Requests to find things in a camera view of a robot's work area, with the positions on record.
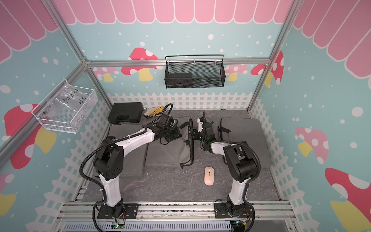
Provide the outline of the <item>grey laptop bag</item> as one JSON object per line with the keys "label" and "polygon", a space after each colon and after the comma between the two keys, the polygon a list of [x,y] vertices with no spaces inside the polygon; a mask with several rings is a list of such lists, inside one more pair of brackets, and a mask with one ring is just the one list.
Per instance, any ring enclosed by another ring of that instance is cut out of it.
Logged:
{"label": "grey laptop bag", "polygon": [[193,126],[190,117],[178,118],[178,127],[181,137],[169,143],[160,139],[151,142],[146,152],[147,167],[186,167],[194,162],[194,147],[188,135]]}
{"label": "grey laptop bag", "polygon": [[222,140],[247,142],[256,152],[261,166],[263,168],[271,166],[270,153],[259,120],[223,117],[219,124],[219,134]]}
{"label": "grey laptop bag", "polygon": [[[108,136],[115,139],[123,138],[137,133],[142,129],[141,124],[122,124],[112,125]],[[130,152],[123,158],[123,171],[120,174],[122,178],[140,178],[144,174],[147,145],[145,144]]]}

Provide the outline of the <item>pink computer mouse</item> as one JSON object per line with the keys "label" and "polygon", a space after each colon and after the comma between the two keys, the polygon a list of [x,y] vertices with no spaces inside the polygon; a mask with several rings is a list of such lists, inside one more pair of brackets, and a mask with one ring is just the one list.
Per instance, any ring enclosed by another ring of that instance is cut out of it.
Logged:
{"label": "pink computer mouse", "polygon": [[214,168],[213,167],[205,168],[204,183],[207,186],[212,186],[214,184]]}

